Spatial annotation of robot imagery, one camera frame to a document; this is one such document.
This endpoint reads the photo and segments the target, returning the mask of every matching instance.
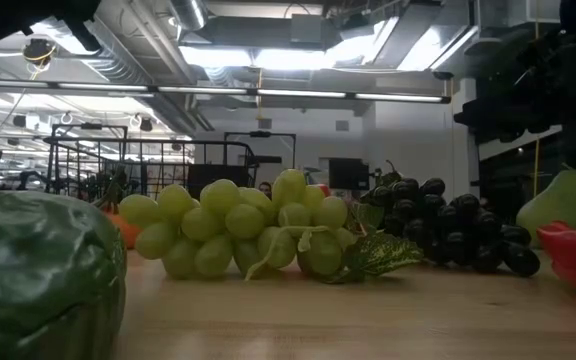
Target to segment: table surface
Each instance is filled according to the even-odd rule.
[[[420,265],[343,286],[296,267],[199,282],[128,264],[117,359],[576,359],[576,290],[547,260],[531,279]]]

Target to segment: air duct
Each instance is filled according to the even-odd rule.
[[[99,40],[103,50],[100,53],[91,55],[90,60],[82,60],[84,64],[108,79],[111,83],[153,83],[153,79],[115,37],[112,31],[106,27],[101,19],[95,16],[95,21],[86,23],[86,26],[88,30],[95,35],[97,40]],[[59,43],[60,46],[69,50],[68,47],[62,43],[68,41],[68,39],[72,40],[74,37],[64,22],[51,18],[42,22],[40,27],[42,30],[45,30],[44,32],[47,35]],[[191,114],[189,114],[185,109],[181,109],[162,94],[155,94],[154,97],[139,98],[136,100],[161,114],[162,120],[171,130],[186,134],[195,132],[197,127],[192,119],[195,118],[197,114],[192,114],[192,112],[196,112],[196,110],[190,110],[189,112]]]
[[[197,31],[208,22],[208,9],[201,0],[170,0],[170,8],[185,31]]]

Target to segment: grape stem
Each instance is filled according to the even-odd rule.
[[[284,231],[303,231],[303,235],[299,240],[299,245],[297,246],[297,250],[299,252],[305,252],[310,250],[310,238],[313,232],[322,232],[322,231],[331,231],[330,228],[327,226],[284,226],[279,231],[275,233],[272,240],[270,241],[270,247],[268,248],[268,252],[264,255],[264,258],[261,259],[258,263],[252,265],[248,272],[246,273],[245,281],[252,279],[255,276],[255,272],[261,269],[267,262],[270,260],[270,256],[272,256],[273,251],[275,250],[275,245],[277,244],[277,239],[279,239],[279,235]]]

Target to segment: green pear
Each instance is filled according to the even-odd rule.
[[[563,221],[576,229],[576,170],[563,170],[541,194],[517,214],[517,225],[528,229],[532,246],[540,246],[537,228]]]

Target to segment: ceiling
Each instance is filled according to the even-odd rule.
[[[368,21],[366,26],[371,29],[385,29],[388,21],[398,19],[392,23],[394,26],[390,29],[392,34],[388,36],[390,33],[386,33],[385,43],[379,48],[381,52],[375,55],[372,63],[362,63],[360,57],[351,60],[336,60],[334,68],[263,69],[261,73],[259,68],[255,67],[224,66],[223,71],[226,77],[225,80],[219,80],[221,82],[218,85],[223,86],[223,81],[225,81],[226,84],[239,87],[256,87],[261,80],[264,88],[271,89],[442,95],[445,91],[443,81],[437,80],[429,71],[416,70],[429,67],[431,65],[427,63],[429,58],[439,57],[442,52],[455,44],[455,41],[467,29],[472,10],[468,6],[469,0],[446,0],[438,2],[441,6],[433,8],[418,5],[429,3],[429,1],[418,0],[348,0],[344,2],[304,0],[300,4],[290,4],[281,0],[205,0],[204,3],[209,12],[207,25],[201,31],[184,32],[178,36],[177,21],[170,10],[170,1],[103,0],[95,15],[95,23],[89,24],[89,28],[100,39],[100,42],[106,44],[106,50],[100,55],[101,58],[95,60],[95,58],[86,57],[73,50],[72,44],[57,41],[57,49],[50,66],[43,68],[41,72],[20,56],[24,46],[29,43],[29,38],[21,33],[11,35],[0,41],[0,79],[27,80],[35,76],[36,80],[43,81],[106,83],[109,78],[108,72],[104,72],[103,66],[99,64],[110,61],[104,59],[114,59],[113,61],[121,63],[121,69],[125,68],[124,70],[129,74],[130,77],[126,79],[138,79],[140,83],[161,85],[195,82],[198,85],[216,86],[217,80],[214,76],[209,76],[204,67],[188,64],[191,61],[184,57],[178,45],[200,48],[201,44],[193,43],[192,39],[202,38],[214,40],[208,45],[201,45],[202,48],[221,46],[220,48],[225,47],[230,50],[238,49],[239,43],[251,44],[251,42],[259,41],[254,38],[261,37],[264,31],[262,28],[255,28],[256,24],[290,27],[290,19],[293,16],[298,18],[298,15],[310,13],[318,16],[324,14],[326,19],[323,23],[332,29],[330,36],[337,39],[336,43],[326,42],[325,45],[319,46],[340,49],[335,46],[343,44],[342,38],[346,34],[344,32],[346,30],[340,30],[344,27],[343,22],[352,14],[371,9],[370,14],[366,16]],[[489,13],[490,11],[486,12],[487,16],[494,18]],[[148,21],[149,19],[154,19],[154,23]],[[226,25],[221,27],[214,25],[228,23],[225,20],[232,24],[247,24],[246,26],[251,28],[252,32],[229,30],[228,27],[224,27]],[[41,29],[37,28],[32,38],[53,42],[56,40],[55,34]],[[219,31],[231,33],[227,34],[228,37],[224,37],[224,34],[220,34]],[[373,36],[369,40],[371,46],[378,42],[380,32],[382,30],[371,35]],[[227,41],[231,44],[219,45],[215,39],[228,39]],[[355,49],[359,47],[357,44],[359,43],[348,46],[349,50],[357,50]],[[166,46],[171,47],[174,54],[167,51]],[[366,49],[361,49],[363,49],[361,54],[365,59],[367,55],[363,51]],[[256,56],[255,61],[259,59],[258,56],[262,51],[263,49],[246,48],[251,58]],[[452,72],[459,78],[466,71],[463,63],[463,51],[457,51],[437,70]],[[39,139],[47,134],[41,129],[33,130],[14,126],[11,119],[15,115],[37,115],[42,119],[41,121],[50,124],[61,122],[62,117],[68,114],[75,124],[96,122],[126,126],[130,137],[171,138],[194,136],[202,131],[255,130],[258,126],[255,118],[260,114],[257,99],[245,96],[197,96],[193,98],[179,94],[157,96],[156,99],[141,99],[116,95],[114,97],[77,95],[26,94],[21,89],[17,93],[0,93],[0,149],[11,151],[20,146],[27,148],[28,151],[33,149],[47,151],[48,149],[46,144]],[[370,105],[370,102],[365,101],[267,97],[261,99],[261,114],[262,117],[272,119],[273,129],[308,132],[321,136],[357,136],[361,133],[361,116]],[[135,119],[145,117],[153,119],[151,132],[141,131],[139,126],[134,126],[137,124]],[[344,131],[343,134],[336,133],[334,130],[337,121],[347,121],[349,130]],[[99,133],[80,130],[76,133],[73,131],[73,134],[85,137]],[[108,131],[103,134],[104,136],[117,135]],[[9,145],[7,139],[15,136],[21,139],[20,145]]]

